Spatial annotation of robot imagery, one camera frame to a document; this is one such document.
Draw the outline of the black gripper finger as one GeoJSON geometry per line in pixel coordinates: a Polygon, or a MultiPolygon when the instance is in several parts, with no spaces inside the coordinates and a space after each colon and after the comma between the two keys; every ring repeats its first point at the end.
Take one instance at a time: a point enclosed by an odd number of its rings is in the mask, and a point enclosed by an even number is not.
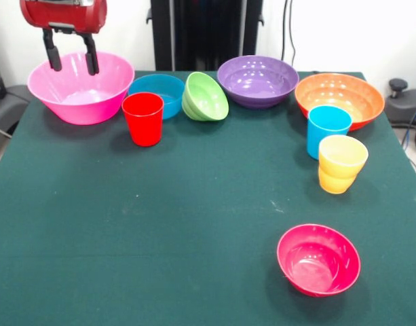
{"type": "Polygon", "coordinates": [[[99,73],[98,59],[96,54],[96,45],[90,33],[82,33],[81,37],[86,45],[87,52],[85,54],[88,73],[96,75],[99,73]]]}
{"type": "Polygon", "coordinates": [[[50,67],[55,71],[62,70],[58,48],[54,45],[52,29],[43,29],[43,42],[50,67]]]}

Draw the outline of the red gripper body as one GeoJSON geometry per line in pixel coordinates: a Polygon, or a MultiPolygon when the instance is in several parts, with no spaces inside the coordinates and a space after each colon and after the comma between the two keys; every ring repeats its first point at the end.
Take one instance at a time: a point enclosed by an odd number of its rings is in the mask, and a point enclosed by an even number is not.
{"type": "Polygon", "coordinates": [[[99,33],[107,16],[106,1],[20,1],[25,20],[41,29],[99,33]]]}

